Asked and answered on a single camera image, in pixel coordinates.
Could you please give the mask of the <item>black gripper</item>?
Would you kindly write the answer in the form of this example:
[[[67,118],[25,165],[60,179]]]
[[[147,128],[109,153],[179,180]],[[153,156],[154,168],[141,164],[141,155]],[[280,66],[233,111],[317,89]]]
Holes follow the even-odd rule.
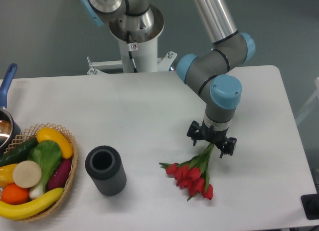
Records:
[[[199,123],[194,120],[186,135],[193,141],[193,146],[200,140],[216,144],[216,147],[221,152],[219,158],[222,159],[224,155],[233,155],[237,143],[236,138],[226,137],[227,131],[228,128],[222,131],[216,131],[214,130],[214,126],[208,127],[204,122],[202,123],[202,126],[200,126]]]

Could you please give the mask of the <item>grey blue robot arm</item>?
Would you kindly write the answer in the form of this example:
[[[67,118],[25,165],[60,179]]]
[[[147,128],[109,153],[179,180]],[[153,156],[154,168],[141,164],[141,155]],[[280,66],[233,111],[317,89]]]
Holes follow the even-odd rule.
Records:
[[[164,28],[163,15],[149,0],[80,0],[89,18],[98,26],[107,24],[118,40],[125,73],[155,72],[157,39]],[[176,73],[206,105],[201,124],[192,122],[187,132],[193,142],[214,144],[221,155],[232,155],[236,138],[227,137],[230,122],[240,102],[242,85],[229,71],[255,53],[250,35],[240,33],[224,0],[194,0],[213,48],[203,57],[187,54]]]

